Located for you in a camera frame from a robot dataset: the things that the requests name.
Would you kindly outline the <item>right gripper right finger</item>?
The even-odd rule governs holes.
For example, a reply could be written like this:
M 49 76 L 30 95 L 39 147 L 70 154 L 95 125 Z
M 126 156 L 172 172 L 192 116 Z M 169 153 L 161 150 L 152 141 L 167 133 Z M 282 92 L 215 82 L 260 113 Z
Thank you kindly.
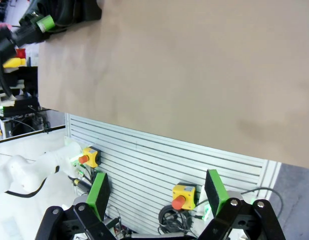
M 213 219 L 198 240 L 227 240 L 232 230 L 242 230 L 248 240 L 286 240 L 271 203 L 257 199 L 252 204 L 230 197 L 217 170 L 208 169 L 204 190 Z

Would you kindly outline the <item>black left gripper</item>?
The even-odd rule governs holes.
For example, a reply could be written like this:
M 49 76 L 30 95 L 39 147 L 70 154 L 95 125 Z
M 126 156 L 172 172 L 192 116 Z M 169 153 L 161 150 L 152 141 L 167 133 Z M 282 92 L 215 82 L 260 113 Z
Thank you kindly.
M 19 21 L 20 27 L 11 33 L 12 41 L 16 46 L 38 44 L 49 38 L 49 32 L 55 27 L 51 15 L 27 14 Z

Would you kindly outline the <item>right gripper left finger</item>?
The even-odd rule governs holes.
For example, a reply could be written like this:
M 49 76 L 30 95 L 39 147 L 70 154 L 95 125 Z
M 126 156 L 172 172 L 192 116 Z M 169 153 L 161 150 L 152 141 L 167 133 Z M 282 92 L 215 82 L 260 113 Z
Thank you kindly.
M 35 240 L 74 240 L 77 234 L 86 234 L 88 240 L 113 240 L 104 224 L 110 193 L 108 175 L 97 173 L 85 202 L 67 210 L 60 206 L 46 209 Z

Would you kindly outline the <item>black leather shoe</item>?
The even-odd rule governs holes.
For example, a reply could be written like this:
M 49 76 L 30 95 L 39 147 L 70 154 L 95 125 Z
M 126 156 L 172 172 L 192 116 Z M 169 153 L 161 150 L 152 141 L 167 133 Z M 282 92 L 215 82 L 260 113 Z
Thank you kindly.
M 79 0 L 49 0 L 50 14 L 58 27 L 68 27 L 80 16 Z

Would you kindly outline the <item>yellow emergency stop box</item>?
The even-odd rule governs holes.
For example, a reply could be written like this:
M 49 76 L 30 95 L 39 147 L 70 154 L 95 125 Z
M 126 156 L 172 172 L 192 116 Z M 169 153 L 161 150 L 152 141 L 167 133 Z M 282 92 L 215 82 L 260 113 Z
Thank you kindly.
M 179 182 L 172 189 L 171 205 L 175 210 L 193 210 L 195 204 L 196 185 Z
M 82 156 L 78 158 L 80 164 L 86 164 L 91 168 L 96 168 L 101 164 L 101 151 L 93 146 L 82 150 Z

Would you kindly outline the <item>yellow plastic object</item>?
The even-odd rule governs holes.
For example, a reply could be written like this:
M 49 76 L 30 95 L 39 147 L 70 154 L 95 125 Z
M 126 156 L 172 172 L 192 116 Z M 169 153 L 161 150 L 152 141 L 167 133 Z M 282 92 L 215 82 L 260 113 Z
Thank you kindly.
M 19 57 L 13 57 L 6 61 L 3 64 L 4 68 L 18 68 L 18 67 L 24 67 L 27 65 L 27 60 L 25 58 L 19 58 Z

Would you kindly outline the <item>black equipment rack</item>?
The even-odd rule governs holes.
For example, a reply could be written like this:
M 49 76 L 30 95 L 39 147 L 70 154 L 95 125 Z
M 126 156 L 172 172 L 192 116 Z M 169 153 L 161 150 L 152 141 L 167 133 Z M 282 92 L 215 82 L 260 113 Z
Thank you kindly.
M 39 109 L 37 66 L 19 67 L 5 73 L 4 80 L 16 98 L 9 106 L 3 106 L 4 117 L 30 114 Z

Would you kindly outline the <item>white plastic sheet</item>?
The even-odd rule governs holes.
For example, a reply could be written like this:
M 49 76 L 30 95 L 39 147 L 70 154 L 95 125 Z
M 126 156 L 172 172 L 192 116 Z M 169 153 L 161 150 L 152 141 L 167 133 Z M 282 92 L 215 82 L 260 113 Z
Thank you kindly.
M 12 156 L 20 155 L 29 163 L 65 145 L 65 130 L 39 133 L 0 143 L 0 167 Z M 34 240 L 46 209 L 72 205 L 76 194 L 67 175 L 49 175 L 33 197 L 0 194 L 0 240 Z

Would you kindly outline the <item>slotted aluminium base plate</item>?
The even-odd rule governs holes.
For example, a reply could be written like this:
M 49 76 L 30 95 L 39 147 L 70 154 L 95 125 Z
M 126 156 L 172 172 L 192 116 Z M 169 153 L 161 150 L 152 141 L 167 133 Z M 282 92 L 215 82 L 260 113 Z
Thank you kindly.
M 99 170 L 108 174 L 111 194 L 107 214 L 120 214 L 124 226 L 157 234 L 160 210 L 172 201 L 178 183 L 196 186 L 199 202 L 206 171 L 215 169 L 229 191 L 246 202 L 269 199 L 281 164 L 161 137 L 66 114 L 67 136 L 101 151 Z

